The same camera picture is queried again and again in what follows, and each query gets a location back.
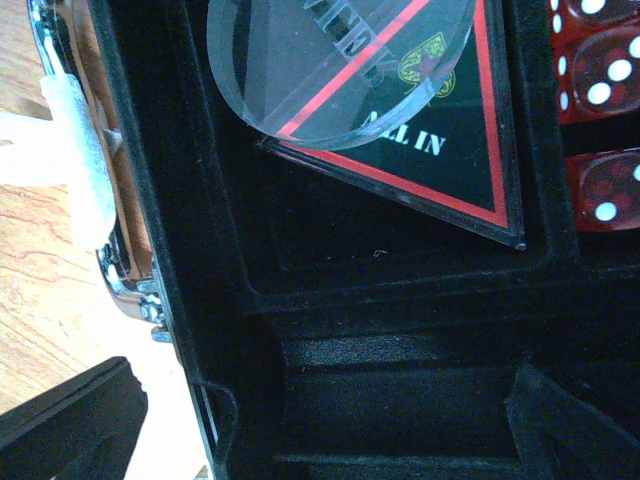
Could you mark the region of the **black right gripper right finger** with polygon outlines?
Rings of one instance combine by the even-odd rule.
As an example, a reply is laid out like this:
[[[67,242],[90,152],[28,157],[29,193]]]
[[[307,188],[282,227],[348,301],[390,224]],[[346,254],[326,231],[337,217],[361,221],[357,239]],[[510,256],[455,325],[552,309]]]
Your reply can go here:
[[[526,479],[637,479],[639,439],[531,365],[506,413]]]

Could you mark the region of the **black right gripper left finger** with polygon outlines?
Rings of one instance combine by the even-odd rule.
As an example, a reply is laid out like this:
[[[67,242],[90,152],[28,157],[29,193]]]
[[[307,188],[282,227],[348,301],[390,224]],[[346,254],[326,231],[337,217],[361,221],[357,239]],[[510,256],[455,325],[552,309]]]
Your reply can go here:
[[[112,357],[1,415],[3,479],[122,479],[148,410]]]

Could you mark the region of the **black poker set case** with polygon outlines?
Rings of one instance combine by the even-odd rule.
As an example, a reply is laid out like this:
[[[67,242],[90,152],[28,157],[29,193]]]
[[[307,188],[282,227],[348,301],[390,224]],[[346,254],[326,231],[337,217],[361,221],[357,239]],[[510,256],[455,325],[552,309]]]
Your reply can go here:
[[[526,247],[262,150],[213,78],[212,1],[31,1],[47,73],[97,38],[151,244],[115,185],[96,233],[119,309],[174,345],[217,479],[526,479],[506,402],[531,365],[639,439],[639,228],[576,229],[568,157],[639,148],[639,109],[563,125],[548,1],[498,1]]]

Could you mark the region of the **red die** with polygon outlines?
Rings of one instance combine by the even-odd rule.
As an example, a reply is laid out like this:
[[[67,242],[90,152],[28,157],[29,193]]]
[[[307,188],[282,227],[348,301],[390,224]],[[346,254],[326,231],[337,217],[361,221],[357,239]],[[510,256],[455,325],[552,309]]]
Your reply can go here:
[[[639,228],[639,148],[566,159],[576,229],[608,233]]]
[[[639,109],[639,3],[548,1],[560,123]]]

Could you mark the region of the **triangular all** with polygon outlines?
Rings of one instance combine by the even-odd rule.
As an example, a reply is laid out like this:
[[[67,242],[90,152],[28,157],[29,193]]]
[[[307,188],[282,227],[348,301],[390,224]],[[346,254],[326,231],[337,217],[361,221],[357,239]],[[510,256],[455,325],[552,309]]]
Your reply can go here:
[[[430,104],[378,140],[332,152],[262,150],[500,244],[526,247],[502,5],[476,5],[462,58]]]

